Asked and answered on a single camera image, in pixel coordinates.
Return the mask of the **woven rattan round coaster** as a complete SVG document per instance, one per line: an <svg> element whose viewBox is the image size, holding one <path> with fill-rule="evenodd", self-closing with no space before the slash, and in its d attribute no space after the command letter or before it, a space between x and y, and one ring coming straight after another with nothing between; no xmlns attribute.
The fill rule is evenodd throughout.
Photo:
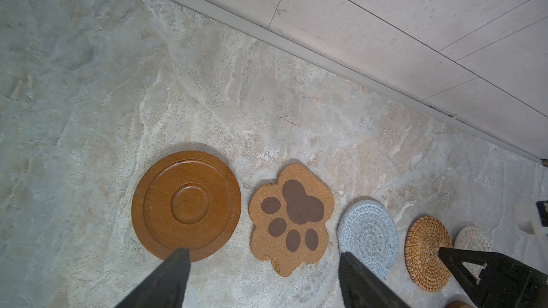
<svg viewBox="0 0 548 308"><path fill-rule="evenodd" d="M439 292L452 277L438 257L440 248L453 248L440 220L424 215L410 226L405 239L405 264L412 281L426 292Z"/></svg>

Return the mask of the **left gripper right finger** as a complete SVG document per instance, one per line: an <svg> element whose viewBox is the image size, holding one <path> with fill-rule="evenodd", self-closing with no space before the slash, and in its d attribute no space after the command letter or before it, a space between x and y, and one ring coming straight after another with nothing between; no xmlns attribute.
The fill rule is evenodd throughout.
<svg viewBox="0 0 548 308"><path fill-rule="evenodd" d="M410 307L351 252L341 254L338 278L344 307Z"/></svg>

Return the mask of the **cork paw print coaster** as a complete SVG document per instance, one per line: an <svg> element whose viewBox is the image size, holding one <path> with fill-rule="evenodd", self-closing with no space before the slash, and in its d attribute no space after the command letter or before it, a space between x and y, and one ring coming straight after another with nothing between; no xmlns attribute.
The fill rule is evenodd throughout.
<svg viewBox="0 0 548 308"><path fill-rule="evenodd" d="M328 246L326 224L334 208L333 193L320 178L302 164L287 165L249 202L253 256L269 261L282 277L292 275L303 263L319 262Z"/></svg>

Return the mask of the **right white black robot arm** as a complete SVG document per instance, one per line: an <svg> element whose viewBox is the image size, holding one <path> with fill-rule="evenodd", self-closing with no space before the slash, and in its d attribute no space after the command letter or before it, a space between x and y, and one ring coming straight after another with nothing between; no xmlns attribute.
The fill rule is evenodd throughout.
<svg viewBox="0 0 548 308"><path fill-rule="evenodd" d="M516 223L536 238L547 263L547 201L515 208ZM440 248L438 257L476 307L546 307L547 274L498 252Z"/></svg>

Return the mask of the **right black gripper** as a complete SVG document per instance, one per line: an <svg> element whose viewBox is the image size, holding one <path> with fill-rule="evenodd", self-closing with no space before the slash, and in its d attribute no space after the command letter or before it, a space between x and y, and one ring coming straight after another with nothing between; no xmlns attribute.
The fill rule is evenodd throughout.
<svg viewBox="0 0 548 308"><path fill-rule="evenodd" d="M438 257L476 307L546 307L547 274L500 253L440 248ZM464 263L484 265L479 279Z"/></svg>

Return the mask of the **brown wooden round coaster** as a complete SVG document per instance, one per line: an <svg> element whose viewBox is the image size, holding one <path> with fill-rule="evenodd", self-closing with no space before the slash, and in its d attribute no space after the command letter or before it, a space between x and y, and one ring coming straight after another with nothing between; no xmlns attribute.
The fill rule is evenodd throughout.
<svg viewBox="0 0 548 308"><path fill-rule="evenodd" d="M191 262L206 259L231 238L241 216L241 190L231 169L201 151L181 151L152 165L131 204L134 231L166 260L185 248Z"/></svg>
<svg viewBox="0 0 548 308"><path fill-rule="evenodd" d="M449 303L445 308L474 308L472 305L469 305L466 302L457 300Z"/></svg>

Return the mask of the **multicolour knitted round coaster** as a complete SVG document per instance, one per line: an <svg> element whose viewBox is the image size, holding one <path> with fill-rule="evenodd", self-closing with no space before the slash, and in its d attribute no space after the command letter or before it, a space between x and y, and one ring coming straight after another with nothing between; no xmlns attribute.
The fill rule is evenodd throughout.
<svg viewBox="0 0 548 308"><path fill-rule="evenodd" d="M455 238L454 248L482 252L493 251L491 242L485 233L474 226L464 227L458 232Z"/></svg>

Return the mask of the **blue knitted round coaster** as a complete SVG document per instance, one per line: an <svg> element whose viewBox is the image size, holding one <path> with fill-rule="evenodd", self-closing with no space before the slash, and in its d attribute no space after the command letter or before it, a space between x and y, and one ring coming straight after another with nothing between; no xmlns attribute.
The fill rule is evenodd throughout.
<svg viewBox="0 0 548 308"><path fill-rule="evenodd" d="M340 252L350 252L380 279L398 257L398 230L389 212L374 200L360 200L343 214L337 228Z"/></svg>

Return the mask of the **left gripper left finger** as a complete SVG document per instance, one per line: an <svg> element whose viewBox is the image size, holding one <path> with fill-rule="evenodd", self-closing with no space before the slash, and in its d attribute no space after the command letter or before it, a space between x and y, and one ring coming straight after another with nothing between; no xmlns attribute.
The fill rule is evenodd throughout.
<svg viewBox="0 0 548 308"><path fill-rule="evenodd" d="M116 308L182 308L190 272L191 261L189 249L179 248L119 302Z"/></svg>

